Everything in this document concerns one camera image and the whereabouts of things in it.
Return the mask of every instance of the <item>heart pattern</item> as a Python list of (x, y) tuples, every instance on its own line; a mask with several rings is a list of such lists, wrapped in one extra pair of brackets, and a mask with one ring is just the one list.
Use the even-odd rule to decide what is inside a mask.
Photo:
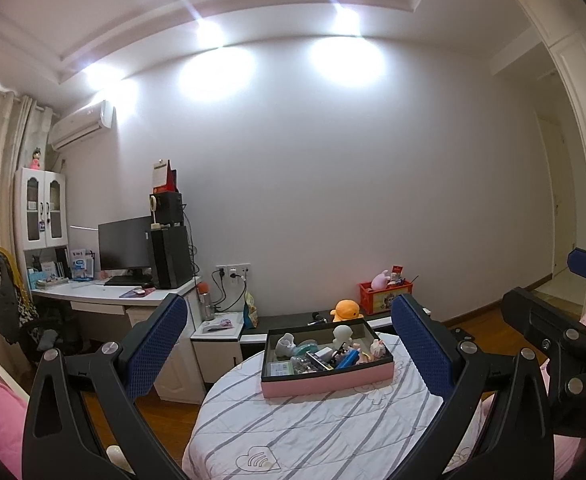
[(237, 457), (235, 465), (242, 471), (264, 473), (280, 469), (278, 460), (267, 446), (253, 446), (245, 455)]

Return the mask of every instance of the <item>black monitor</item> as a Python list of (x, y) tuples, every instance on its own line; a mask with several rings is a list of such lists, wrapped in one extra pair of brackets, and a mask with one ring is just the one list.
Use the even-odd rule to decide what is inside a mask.
[(150, 230), (150, 216), (98, 225), (100, 268), (133, 270), (133, 276), (114, 276), (106, 285), (143, 285), (151, 281), (143, 272), (151, 266), (147, 249)]

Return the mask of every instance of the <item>pink box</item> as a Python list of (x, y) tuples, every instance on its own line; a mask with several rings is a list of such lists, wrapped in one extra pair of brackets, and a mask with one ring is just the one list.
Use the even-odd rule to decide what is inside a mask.
[(363, 384), (377, 383), (393, 378), (393, 354), (387, 355), (361, 365), (353, 365), (339, 370), (329, 370), (301, 375), (270, 376), (269, 363), (282, 361), (275, 356), (275, 345), (286, 333), (294, 336), (297, 344), (308, 339), (317, 341), (320, 348), (333, 342), (333, 329), (341, 324), (349, 325), (353, 330), (351, 338), (368, 348), (374, 339), (378, 339), (373, 329), (363, 319), (352, 319), (338, 323), (319, 324), (297, 328), (269, 330), (262, 363), (262, 394), (265, 398), (290, 397), (322, 394), (337, 390), (346, 390)]

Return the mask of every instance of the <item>gray stripe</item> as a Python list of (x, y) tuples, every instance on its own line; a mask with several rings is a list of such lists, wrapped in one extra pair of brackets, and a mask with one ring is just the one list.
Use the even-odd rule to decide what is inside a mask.
[(222, 395), (224, 392), (226, 392), (227, 390), (230, 390), (231, 388), (234, 388), (235, 386), (237, 386), (238, 384), (243, 383), (244, 381), (250, 379), (251, 377), (255, 377), (256, 375), (260, 374), (262, 370), (257, 370), (256, 373), (251, 374), (249, 376), (246, 376), (244, 378), (242, 378), (241, 380), (237, 381), (236, 383), (231, 384), (230, 386), (227, 386), (226, 388), (224, 388), (221, 392), (218, 392), (217, 394), (215, 394), (213, 397), (211, 397), (210, 399), (205, 399), (205, 402), (211, 402), (211, 400), (213, 399), (217, 399), (217, 397), (219, 397), (220, 395)]
[(409, 443), (411, 442), (411, 439), (413, 438), (415, 431), (417, 430), (418, 424), (420, 424), (420, 419), (422, 418), (422, 413), (424, 412), (424, 409), (426, 408), (426, 403), (429, 400), (429, 397), (431, 397), (431, 394), (429, 393), (429, 390), (426, 390), (426, 396), (424, 397), (424, 400), (422, 401), (422, 406), (420, 406), (420, 410), (417, 412), (417, 417), (415, 418), (415, 422), (413, 423), (413, 428), (411, 428), (411, 433), (404, 440), (404, 444), (402, 445), (400, 452), (397, 454), (397, 457), (395, 457), (395, 460), (393, 460), (393, 465), (391, 466), (391, 469), (388, 470), (385, 478), (388, 478), (388, 476), (390, 476), (391, 473), (393, 473), (393, 471), (395, 470), (397, 465), (402, 460), (403, 455), (404, 455), (404, 451), (406, 450)]
[[(311, 416), (311, 413), (313, 413), (317, 408), (320, 407), (320, 405), (327, 400), (329, 397), (331, 397), (335, 392), (331, 392), (329, 394), (327, 394), (326, 396), (324, 396), (322, 399), (320, 399), (315, 406), (313, 406), (313, 408), (311, 408), (308, 413), (303, 416), (299, 421), (297, 421), (295, 424), (293, 424), (290, 428), (288, 428), (286, 431), (283, 431), (282, 433), (280, 433), (277, 437), (275, 437), (272, 441), (270, 441), (266, 447), (271, 447), (275, 444), (277, 444), (280, 439), (282, 439), (284, 436), (286, 436), (287, 434), (289, 434), (289, 432), (293, 431), (295, 429), (295, 427), (298, 424), (301, 424), (302, 422), (304, 422), (305, 420), (307, 420), (307, 418), (309, 416)], [(229, 480), (231, 477), (235, 476), (236, 474), (238, 474), (241, 471), (240, 468), (237, 468), (235, 471), (233, 471), (231, 474), (225, 476), (224, 478), (222, 478), (222, 480)]]
[(307, 453), (307, 455), (302, 460), (295, 464), (293, 470), (289, 471), (289, 473), (282, 480), (289, 480), (289, 478), (291, 478), (295, 473), (300, 471), (300, 468), (307, 462), (307, 460), (311, 458), (315, 454), (315, 452), (317, 452), (322, 446), (324, 446), (324, 444), (326, 444), (329, 441), (329, 439), (337, 433), (337, 430), (342, 428), (342, 425), (349, 419), (350, 416), (353, 415), (355, 410), (357, 410), (358, 406), (361, 405), (361, 403), (366, 398), (366, 395), (362, 395), (358, 402), (355, 403), (355, 406), (352, 407), (351, 411), (347, 414), (347, 416), (343, 418), (338, 424), (336, 424), (335, 427), (331, 430), (331, 433), (326, 435), (323, 438), (323, 440), (317, 446), (315, 446), (309, 453)]
[(266, 420), (267, 418), (269, 418), (273, 413), (277, 412), (278, 410), (281, 410), (282, 408), (284, 408), (289, 402), (291, 402), (291, 400), (295, 399), (295, 397), (289, 397), (287, 400), (285, 400), (283, 403), (281, 403), (281, 405), (279, 405), (277, 408), (275, 408), (274, 410), (272, 410), (271, 412), (267, 413), (266, 415), (260, 417), (258, 420), (256, 420), (254, 423), (249, 424), (246, 428), (244, 428), (242, 431), (240, 431), (239, 433), (234, 434), (231, 438), (227, 438), (224, 442), (222, 442), (221, 444), (218, 444), (217, 446), (215, 446), (211, 451), (209, 451), (207, 453), (207, 455), (204, 457), (204, 464), (206, 465), (206, 462), (209, 458), (211, 458), (211, 455), (217, 451), (218, 449), (220, 449), (221, 447), (226, 446), (227, 444), (231, 444), (231, 442), (233, 442), (234, 440), (240, 438), (244, 433), (246, 433), (246, 431), (249, 431), (251, 428), (257, 426), (260, 422)]
[[(190, 439), (189, 443), (193, 440), (193, 438), (195, 438), (196, 434), (198, 434), (199, 431), (201, 431), (202, 428), (206, 427), (207, 425), (209, 425), (214, 420), (217, 420), (218, 417), (224, 415), (226, 412), (229, 412), (230, 410), (232, 410), (236, 406), (239, 406), (240, 404), (242, 404), (243, 402), (246, 402), (247, 400), (251, 400), (253, 397), (257, 397), (260, 394), (261, 394), (261, 392), (256, 392), (256, 393), (252, 394), (252, 396), (246, 397), (246, 399), (239, 400), (238, 402), (234, 403), (232, 406), (229, 406), (224, 411), (222, 411), (222, 412), (218, 413), (217, 415), (215, 415), (213, 418), (211, 418), (211, 420), (207, 420), (196, 431), (193, 432), (193, 434), (191, 435), (191, 439)], [(188, 446), (188, 448), (189, 448), (189, 452), (188, 452), (189, 462), (191, 463), (191, 469), (193, 469), (193, 473), (195, 473), (195, 472), (197, 472), (197, 469), (195, 467), (195, 462), (193, 462), (193, 457), (191, 456), (191, 446)]]
[[(398, 381), (397, 389), (393, 392), (393, 395), (389, 399), (388, 404), (384, 407), (384, 410), (382, 410), (382, 412), (377, 417), (377, 421), (375, 422), (375, 424), (373, 424), (373, 427), (369, 430), (369, 433), (367, 434), (367, 436), (365, 436), (362, 439), (362, 441), (358, 444), (358, 446), (355, 449), (361, 449), (362, 444), (364, 444), (366, 441), (368, 441), (368, 439), (371, 438), (371, 435), (374, 433), (374, 431), (377, 430), (377, 427), (381, 424), (382, 419), (387, 414), (388, 409), (393, 404), (393, 400), (395, 399), (395, 396), (400, 391), (400, 388), (402, 387), (402, 384), (404, 383), (404, 379), (406, 379), (406, 375), (409, 371), (409, 368), (410, 368), (410, 366), (407, 364), (406, 368), (404, 369), (404, 373), (402, 374), (402, 377), (400, 377), (400, 380)], [(342, 467), (340, 467), (338, 472), (333, 476), (333, 478), (331, 478), (331, 480), (336, 480), (337, 478), (340, 478), (340, 475), (342, 475), (344, 470), (346, 468), (348, 468), (348, 466), (351, 464), (351, 462), (353, 462), (353, 460), (355, 460), (356, 456), (358, 456), (357, 452), (355, 452), (347, 460), (345, 460), (344, 464), (342, 464)]]

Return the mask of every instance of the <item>desk drawer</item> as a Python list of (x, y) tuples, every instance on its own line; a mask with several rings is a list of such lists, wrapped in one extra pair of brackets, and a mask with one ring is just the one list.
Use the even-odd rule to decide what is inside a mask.
[(123, 305), (71, 301), (71, 308), (73, 308), (73, 310), (81, 310), (83, 312), (99, 312), (100, 314), (119, 314), (120, 316), (124, 316), (124, 314), (126, 314)]

